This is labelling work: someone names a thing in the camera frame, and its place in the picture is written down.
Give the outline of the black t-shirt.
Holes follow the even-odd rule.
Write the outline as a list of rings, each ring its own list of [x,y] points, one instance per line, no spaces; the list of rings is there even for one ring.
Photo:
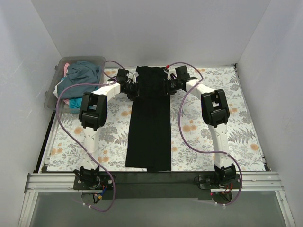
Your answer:
[[[138,97],[133,100],[126,167],[148,172],[171,170],[170,96],[164,68],[138,66]]]

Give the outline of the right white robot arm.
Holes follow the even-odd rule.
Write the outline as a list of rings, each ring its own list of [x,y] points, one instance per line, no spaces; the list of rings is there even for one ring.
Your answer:
[[[201,79],[190,76],[187,67],[172,68],[170,65],[164,68],[167,74],[166,91],[172,95],[178,90],[186,92],[182,99],[179,114],[186,97],[192,94],[201,101],[201,112],[204,123],[211,133],[214,150],[214,177],[209,180],[220,188],[227,187],[236,179],[236,166],[230,157],[227,136],[227,123],[230,111],[225,92],[222,89],[213,89],[202,83]]]

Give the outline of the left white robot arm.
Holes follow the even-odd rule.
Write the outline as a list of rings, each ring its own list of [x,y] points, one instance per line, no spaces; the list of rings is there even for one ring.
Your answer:
[[[117,75],[109,79],[105,85],[93,92],[83,94],[79,120],[84,132],[84,151],[86,157],[81,167],[74,170],[80,183],[87,188],[100,188],[102,178],[99,176],[98,149],[101,127],[107,119],[107,102],[114,96],[125,93],[130,96],[138,95],[138,73],[119,69]]]

